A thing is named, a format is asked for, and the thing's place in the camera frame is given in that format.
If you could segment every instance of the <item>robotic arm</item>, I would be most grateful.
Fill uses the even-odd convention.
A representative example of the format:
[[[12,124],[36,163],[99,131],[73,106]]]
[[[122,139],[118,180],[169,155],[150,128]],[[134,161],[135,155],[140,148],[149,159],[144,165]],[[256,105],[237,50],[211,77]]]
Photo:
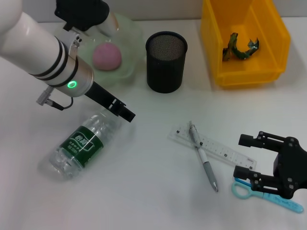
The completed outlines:
[[[273,166],[274,176],[262,175],[236,166],[234,177],[244,180],[248,178],[252,190],[291,199],[297,189],[307,189],[307,152],[301,148],[296,138],[283,138],[264,132],[259,132],[256,138],[242,134],[239,145],[264,148],[278,153]]]
[[[112,36],[118,30],[117,21],[101,0],[57,0],[56,15],[81,32],[93,28]],[[37,102],[60,110],[62,106],[49,99],[53,89],[69,97],[86,95],[115,115],[131,122],[135,117],[125,104],[94,82],[92,68],[77,56],[78,34],[71,44],[61,41],[22,12],[22,0],[0,2],[0,56],[44,81],[48,88]]]

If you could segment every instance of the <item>plastic water bottle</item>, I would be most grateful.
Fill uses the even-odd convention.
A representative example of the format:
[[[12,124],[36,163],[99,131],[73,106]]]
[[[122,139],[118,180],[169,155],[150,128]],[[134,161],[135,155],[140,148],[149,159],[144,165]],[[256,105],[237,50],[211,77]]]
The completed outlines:
[[[50,157],[51,164],[66,178],[82,171],[114,137],[121,118],[103,110],[86,120]]]

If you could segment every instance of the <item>green indicator light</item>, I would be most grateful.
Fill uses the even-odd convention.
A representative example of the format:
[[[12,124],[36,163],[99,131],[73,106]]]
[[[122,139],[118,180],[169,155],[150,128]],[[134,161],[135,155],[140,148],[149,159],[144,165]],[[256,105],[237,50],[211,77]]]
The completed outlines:
[[[67,87],[70,89],[75,88],[76,86],[77,86],[77,82],[75,80],[72,80],[67,84]]]

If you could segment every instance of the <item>light blue scissors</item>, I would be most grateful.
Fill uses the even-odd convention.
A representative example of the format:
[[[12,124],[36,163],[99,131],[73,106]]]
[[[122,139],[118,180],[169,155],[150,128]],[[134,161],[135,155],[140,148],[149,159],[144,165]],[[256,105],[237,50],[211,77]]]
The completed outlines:
[[[239,186],[241,188],[246,189],[248,191],[248,194],[247,195],[239,194],[236,190],[236,186]],[[238,178],[235,178],[235,181],[233,182],[233,184],[231,186],[231,191],[233,192],[233,194],[236,197],[238,197],[240,199],[248,199],[251,196],[257,196],[257,197],[260,197],[262,199],[266,199],[268,201],[271,201],[275,204],[278,204],[280,206],[283,206],[283,207],[285,207],[285,208],[287,208],[291,211],[294,211],[296,213],[302,213],[304,211],[303,206],[301,206],[300,204],[298,204],[298,203],[296,203],[292,200],[283,199],[279,195],[253,191],[253,190],[251,190],[251,184],[250,183],[242,181]]]

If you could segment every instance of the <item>pen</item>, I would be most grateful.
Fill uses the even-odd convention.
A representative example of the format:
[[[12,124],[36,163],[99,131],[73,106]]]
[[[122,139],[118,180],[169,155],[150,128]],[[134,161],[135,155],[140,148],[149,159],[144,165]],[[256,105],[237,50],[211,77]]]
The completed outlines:
[[[190,137],[195,144],[195,148],[197,149],[198,154],[201,158],[202,165],[203,165],[203,168],[205,169],[205,171],[207,173],[209,182],[210,182],[212,188],[216,192],[218,192],[219,189],[217,187],[217,181],[216,181],[216,178],[214,176],[212,167],[210,165],[210,162],[208,161],[208,158],[207,158],[205,151],[202,148],[199,147],[199,146],[202,146],[202,142],[201,142],[200,136],[198,135],[198,132],[195,128],[195,125],[193,125],[191,121],[189,122],[189,134],[190,134]]]

